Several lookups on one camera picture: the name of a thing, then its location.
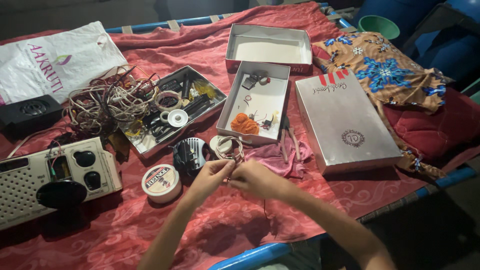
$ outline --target tangled wires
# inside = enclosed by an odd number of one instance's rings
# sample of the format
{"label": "tangled wires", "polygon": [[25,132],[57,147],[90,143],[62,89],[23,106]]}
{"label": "tangled wires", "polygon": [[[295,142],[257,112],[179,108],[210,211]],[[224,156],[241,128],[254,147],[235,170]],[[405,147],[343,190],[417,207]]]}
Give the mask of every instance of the tangled wires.
{"label": "tangled wires", "polygon": [[69,94],[69,105],[65,111],[71,120],[70,127],[75,137],[106,137],[117,129],[119,123],[141,120],[150,111],[160,83],[158,80],[154,84],[152,78],[156,75],[160,79],[159,76],[154,73],[148,78],[135,80],[129,73],[138,67],[132,66],[127,70],[125,66],[130,65],[117,67],[115,75],[103,79],[112,68],[93,79],[89,87]]}

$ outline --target black round knob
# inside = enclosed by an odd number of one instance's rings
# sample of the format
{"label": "black round knob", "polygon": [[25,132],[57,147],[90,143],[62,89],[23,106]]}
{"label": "black round knob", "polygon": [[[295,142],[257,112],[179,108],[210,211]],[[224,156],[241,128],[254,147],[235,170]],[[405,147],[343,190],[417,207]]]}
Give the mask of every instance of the black round knob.
{"label": "black round knob", "polygon": [[77,164],[81,167],[90,167],[95,163],[95,154],[90,151],[75,152],[73,154]]}
{"label": "black round knob", "polygon": [[87,197],[87,189],[75,181],[50,182],[41,186],[36,192],[39,204],[54,209],[78,206]]}
{"label": "black round knob", "polygon": [[100,174],[97,172],[87,172],[84,181],[89,190],[99,189],[102,184]]}

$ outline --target switch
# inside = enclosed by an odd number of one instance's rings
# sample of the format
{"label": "switch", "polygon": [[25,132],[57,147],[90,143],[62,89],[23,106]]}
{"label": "switch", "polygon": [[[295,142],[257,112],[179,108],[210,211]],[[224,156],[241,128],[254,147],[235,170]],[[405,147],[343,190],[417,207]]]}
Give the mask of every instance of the switch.
{"label": "switch", "polygon": [[95,163],[95,154],[90,151],[75,152],[73,154],[77,164],[81,167],[90,167]]}
{"label": "switch", "polygon": [[88,190],[96,190],[101,186],[101,177],[97,172],[87,172],[84,176],[85,185]]}

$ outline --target hand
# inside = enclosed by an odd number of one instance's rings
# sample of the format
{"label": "hand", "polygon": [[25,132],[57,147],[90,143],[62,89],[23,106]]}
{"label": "hand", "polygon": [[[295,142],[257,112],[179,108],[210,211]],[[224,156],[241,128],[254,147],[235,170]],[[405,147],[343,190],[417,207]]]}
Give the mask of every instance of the hand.
{"label": "hand", "polygon": [[249,160],[238,166],[232,173],[228,186],[262,199],[282,199],[285,193],[296,188],[287,179],[280,177],[256,160]]}
{"label": "hand", "polygon": [[202,167],[185,197],[199,207],[235,169],[233,160],[208,161]]}

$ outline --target pliers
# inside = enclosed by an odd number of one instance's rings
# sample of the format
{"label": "pliers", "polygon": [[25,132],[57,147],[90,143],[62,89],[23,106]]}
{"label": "pliers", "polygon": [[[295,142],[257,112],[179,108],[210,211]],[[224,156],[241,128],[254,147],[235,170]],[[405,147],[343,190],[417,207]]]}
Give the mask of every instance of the pliers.
{"label": "pliers", "polygon": [[295,160],[300,161],[299,142],[295,137],[294,132],[295,130],[293,128],[290,128],[290,121],[288,120],[288,116],[285,115],[283,120],[282,135],[280,137],[280,146],[282,147],[283,161],[285,162],[285,164],[288,164],[288,154],[287,154],[287,150],[285,149],[285,133],[288,133],[288,135],[293,141],[293,145],[295,146]]}

